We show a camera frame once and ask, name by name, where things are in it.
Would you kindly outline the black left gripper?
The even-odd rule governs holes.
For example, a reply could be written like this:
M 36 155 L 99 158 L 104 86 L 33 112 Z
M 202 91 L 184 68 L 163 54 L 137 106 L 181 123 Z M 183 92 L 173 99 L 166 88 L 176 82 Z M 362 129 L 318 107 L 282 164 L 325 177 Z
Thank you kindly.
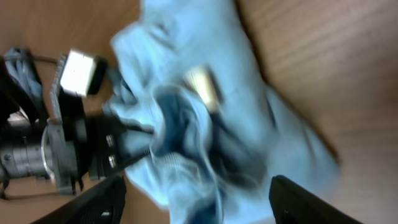
M 81 98 L 52 90 L 50 99 L 53 118 L 43 132 L 44 151 L 51 152 L 47 172 L 55 181 L 57 192 L 76 194 L 75 184 L 84 187 L 82 177 L 92 180 L 116 175 L 147 157 L 144 150 L 133 156 L 121 157 L 118 136 L 127 131 L 153 135 L 152 129 L 138 124 L 124 124 L 115 115 L 85 116 Z

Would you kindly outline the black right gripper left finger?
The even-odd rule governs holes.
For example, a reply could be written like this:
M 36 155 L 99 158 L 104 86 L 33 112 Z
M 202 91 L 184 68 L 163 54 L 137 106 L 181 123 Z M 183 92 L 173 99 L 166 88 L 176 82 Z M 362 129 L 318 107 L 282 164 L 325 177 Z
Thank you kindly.
M 121 176 L 108 177 L 33 224 L 119 224 L 126 192 Z

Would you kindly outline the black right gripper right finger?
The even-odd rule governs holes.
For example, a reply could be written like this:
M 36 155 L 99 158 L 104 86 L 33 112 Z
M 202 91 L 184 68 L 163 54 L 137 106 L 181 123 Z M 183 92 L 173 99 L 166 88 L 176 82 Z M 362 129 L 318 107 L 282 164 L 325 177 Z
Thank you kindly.
M 276 224 L 360 224 L 283 175 L 272 178 L 269 200 Z

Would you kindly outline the light blue printed t-shirt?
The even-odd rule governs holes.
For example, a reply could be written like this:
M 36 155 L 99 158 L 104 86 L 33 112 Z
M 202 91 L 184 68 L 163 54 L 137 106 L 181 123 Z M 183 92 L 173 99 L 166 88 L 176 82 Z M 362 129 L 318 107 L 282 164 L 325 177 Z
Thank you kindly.
M 106 114 L 153 130 L 122 145 L 149 155 L 128 179 L 172 223 L 272 216 L 271 179 L 324 194 L 338 165 L 313 128 L 262 79 L 232 1 L 142 1 L 111 39 L 119 70 Z

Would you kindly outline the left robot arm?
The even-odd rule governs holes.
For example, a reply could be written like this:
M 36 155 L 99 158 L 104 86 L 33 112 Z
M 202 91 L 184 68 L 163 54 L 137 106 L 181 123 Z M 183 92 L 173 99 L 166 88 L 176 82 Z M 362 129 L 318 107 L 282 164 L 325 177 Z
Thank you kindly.
M 112 116 L 87 116 L 82 100 L 99 91 L 107 60 L 77 49 L 59 58 L 13 48 L 1 56 L 1 198 L 13 179 L 51 181 L 60 195 L 105 179 L 148 156 L 129 152 L 122 136 L 142 133 Z

